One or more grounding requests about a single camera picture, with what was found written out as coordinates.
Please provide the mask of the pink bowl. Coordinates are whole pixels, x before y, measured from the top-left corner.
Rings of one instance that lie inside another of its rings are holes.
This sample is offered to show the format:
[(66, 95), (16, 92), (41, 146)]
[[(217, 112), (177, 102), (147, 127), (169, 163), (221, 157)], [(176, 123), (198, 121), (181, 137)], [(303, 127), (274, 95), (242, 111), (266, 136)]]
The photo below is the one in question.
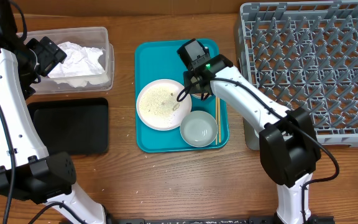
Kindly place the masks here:
[(211, 95), (208, 95), (207, 93), (195, 93), (192, 94), (192, 96), (199, 100), (206, 100), (208, 98), (211, 98)]

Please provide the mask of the white napkin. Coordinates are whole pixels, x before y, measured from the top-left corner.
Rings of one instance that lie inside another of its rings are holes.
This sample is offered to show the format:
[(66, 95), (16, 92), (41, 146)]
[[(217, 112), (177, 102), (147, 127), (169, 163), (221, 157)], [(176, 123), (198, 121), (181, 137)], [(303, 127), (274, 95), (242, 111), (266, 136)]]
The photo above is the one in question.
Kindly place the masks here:
[(79, 88), (109, 81), (106, 69), (99, 63), (99, 58), (103, 55), (102, 49), (82, 47), (72, 42), (58, 44), (58, 47), (67, 57), (48, 74), (57, 84), (67, 83), (73, 88)]

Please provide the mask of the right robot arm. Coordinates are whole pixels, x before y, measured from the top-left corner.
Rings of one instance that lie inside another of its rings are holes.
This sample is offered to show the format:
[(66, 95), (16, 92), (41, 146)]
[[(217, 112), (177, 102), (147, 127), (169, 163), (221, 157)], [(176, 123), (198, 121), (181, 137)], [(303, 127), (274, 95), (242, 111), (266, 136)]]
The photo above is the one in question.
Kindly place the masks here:
[(185, 88), (189, 94), (214, 95), (231, 105), (251, 128), (250, 148), (260, 152), (260, 163), (276, 183), (277, 223), (306, 223), (311, 217), (306, 183), (312, 179), (321, 153), (309, 113), (291, 110), (264, 95), (247, 81), (225, 56), (211, 57), (198, 40), (185, 42), (177, 54), (186, 67)]

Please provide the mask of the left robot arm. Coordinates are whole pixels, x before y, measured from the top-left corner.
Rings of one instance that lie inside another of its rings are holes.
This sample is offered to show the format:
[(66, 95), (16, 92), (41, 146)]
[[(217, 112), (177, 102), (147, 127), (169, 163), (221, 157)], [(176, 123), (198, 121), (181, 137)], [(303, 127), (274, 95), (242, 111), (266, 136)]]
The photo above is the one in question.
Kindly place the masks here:
[(65, 52), (49, 38), (17, 35), (13, 1), (0, 1), (0, 195), (54, 208), (72, 223), (112, 223), (103, 205), (76, 181), (70, 156), (50, 155), (31, 120), (26, 99)]

